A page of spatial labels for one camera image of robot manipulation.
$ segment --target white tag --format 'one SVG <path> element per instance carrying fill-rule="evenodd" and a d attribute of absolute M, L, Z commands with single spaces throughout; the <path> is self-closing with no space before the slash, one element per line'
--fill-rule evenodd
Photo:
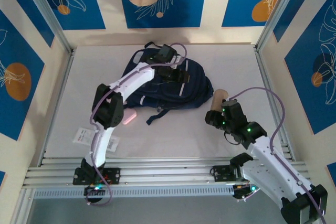
<path fill-rule="evenodd" d="M 83 144 L 87 146 L 91 146 L 93 137 L 95 136 L 94 130 L 89 130 L 86 128 L 79 128 L 76 136 L 74 138 L 74 143 Z M 116 136 L 111 136 L 109 145 L 107 147 L 107 151 L 116 152 L 117 146 L 119 144 L 120 138 Z"/>

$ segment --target purple cable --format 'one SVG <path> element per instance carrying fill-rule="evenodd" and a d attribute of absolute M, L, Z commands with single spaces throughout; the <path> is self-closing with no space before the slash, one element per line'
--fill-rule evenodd
<path fill-rule="evenodd" d="M 278 133 L 278 131 L 280 130 L 280 128 L 282 127 L 283 122 L 285 120 L 285 106 L 284 106 L 284 103 L 282 102 L 281 98 L 277 94 L 275 94 L 272 90 L 266 89 L 266 88 L 263 88 L 263 87 L 252 87 L 252 88 L 245 89 L 242 92 L 236 94 L 235 96 L 229 98 L 229 100 L 235 99 L 236 97 L 240 96 L 241 94 L 243 94 L 246 91 L 251 90 L 251 89 L 261 89 L 261 90 L 265 90 L 265 91 L 271 93 L 273 96 L 275 96 L 277 98 L 277 100 L 279 101 L 279 103 L 281 105 L 282 117 L 281 117 L 281 120 L 280 120 L 280 123 L 279 123 L 278 127 L 275 129 L 273 135 L 271 136 L 270 143 L 269 143 L 270 144 L 270 150 L 271 150 L 271 152 L 273 152 L 274 151 L 274 147 L 273 147 L 274 138 L 275 138 L 276 134 Z M 300 179 L 296 176 L 296 174 L 282 161 L 282 159 L 277 154 L 274 154 L 274 157 L 290 173 L 290 175 L 296 180 L 296 182 L 300 181 Z M 302 184 L 301 187 L 306 192 L 306 194 L 308 195 L 309 199 L 313 203 L 313 205 L 314 205 L 317 213 L 319 214 L 319 216 L 321 218 L 322 223 L 323 224 L 327 224 L 326 221 L 325 221 L 325 218 L 324 218 L 324 216 L 323 216 L 323 214 L 321 212 L 320 207 L 317 205 L 316 201 L 314 200 L 313 196 L 310 194 L 309 190 L 304 186 L 304 184 Z"/>
<path fill-rule="evenodd" d="M 142 68 L 139 69 L 138 72 L 133 72 L 131 73 L 129 76 L 125 77 L 122 81 L 119 82 L 119 85 L 118 86 L 115 86 L 113 88 L 111 88 L 111 90 L 109 90 L 100 100 L 99 102 L 97 103 L 96 107 L 93 109 L 92 111 L 92 114 L 90 116 L 90 124 L 93 125 L 95 128 L 96 128 L 96 133 L 94 134 L 94 137 L 93 137 L 93 140 L 92 140 L 92 144 L 91 144 L 91 149 L 90 149 L 90 157 L 91 157 L 91 161 L 92 161 L 92 164 L 93 164 L 93 167 L 94 169 L 96 170 L 98 176 L 101 178 L 101 180 L 103 181 L 103 183 L 107 186 L 108 190 L 109 190 L 109 193 L 110 193 L 110 198 L 108 201 L 106 201 L 105 203 L 102 203 L 102 204 L 94 204 L 94 203 L 91 203 L 89 202 L 89 199 L 88 199 L 88 196 L 89 194 L 86 195 L 85 197 L 85 200 L 87 202 L 88 205 L 90 206 L 96 206 L 96 207 L 102 207 L 102 206 L 106 206 L 108 205 L 109 203 L 111 203 L 112 201 L 112 189 L 111 189 L 111 186 L 109 185 L 109 183 L 107 183 L 107 181 L 104 179 L 103 175 L 99 172 L 96 164 L 95 164 L 95 159 L 93 157 L 93 151 L 95 150 L 95 147 L 96 147 L 96 144 L 97 144 L 97 140 L 98 140 L 98 136 L 99 136 L 99 132 L 101 130 L 101 128 L 99 127 L 99 125 L 97 123 L 94 122 L 93 120 L 93 117 L 94 115 L 96 114 L 96 112 L 98 111 L 98 108 L 101 106 L 101 104 L 107 99 L 107 97 L 116 89 L 116 88 L 119 88 L 124 82 L 126 82 L 127 80 L 129 80 L 133 75 L 139 73 L 140 71 L 143 71 L 147 68 L 151 68 L 151 67 L 158 67 L 158 66 L 178 66 L 180 64 L 182 64 L 182 62 L 185 60 L 185 58 L 187 57 L 187 49 L 186 47 L 181 44 L 181 43 L 172 43 L 170 46 L 175 46 L 175 45 L 179 45 L 179 46 L 182 46 L 184 51 L 185 51 L 185 54 L 184 56 L 181 57 L 180 61 L 179 62 L 176 62 L 176 63 L 155 63 L 155 64 L 151 64 L 151 65 L 147 65 L 147 66 L 144 66 Z"/>

